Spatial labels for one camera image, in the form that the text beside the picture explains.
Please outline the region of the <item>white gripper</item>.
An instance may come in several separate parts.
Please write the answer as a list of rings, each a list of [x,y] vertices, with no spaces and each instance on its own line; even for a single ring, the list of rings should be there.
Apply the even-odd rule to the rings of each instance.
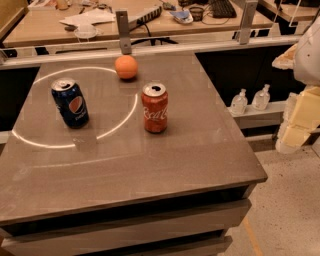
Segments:
[[[309,139],[320,125],[320,17],[272,66],[294,71],[296,80],[307,86],[299,94],[290,93],[286,100],[283,122],[280,125],[276,150],[282,154],[294,153]]]

